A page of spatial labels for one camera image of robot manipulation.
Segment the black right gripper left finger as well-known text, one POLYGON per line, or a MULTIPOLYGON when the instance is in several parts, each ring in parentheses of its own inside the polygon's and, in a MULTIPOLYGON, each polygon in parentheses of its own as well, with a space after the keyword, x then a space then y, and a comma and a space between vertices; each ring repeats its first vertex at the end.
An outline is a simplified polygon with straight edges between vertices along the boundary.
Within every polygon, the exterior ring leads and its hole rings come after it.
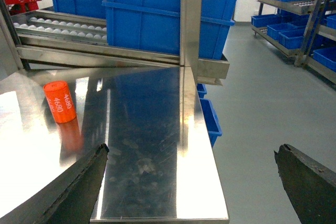
POLYGON ((1 217, 1 223, 89 223, 109 148, 100 144, 42 190, 1 217))

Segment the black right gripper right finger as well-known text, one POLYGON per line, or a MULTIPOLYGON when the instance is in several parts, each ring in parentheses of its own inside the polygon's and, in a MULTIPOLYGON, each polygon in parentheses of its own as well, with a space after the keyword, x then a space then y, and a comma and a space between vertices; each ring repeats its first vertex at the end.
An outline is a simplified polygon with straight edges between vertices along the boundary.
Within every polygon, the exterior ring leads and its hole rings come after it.
POLYGON ((335 172, 297 148, 274 152, 283 188, 301 223, 335 223, 335 172))

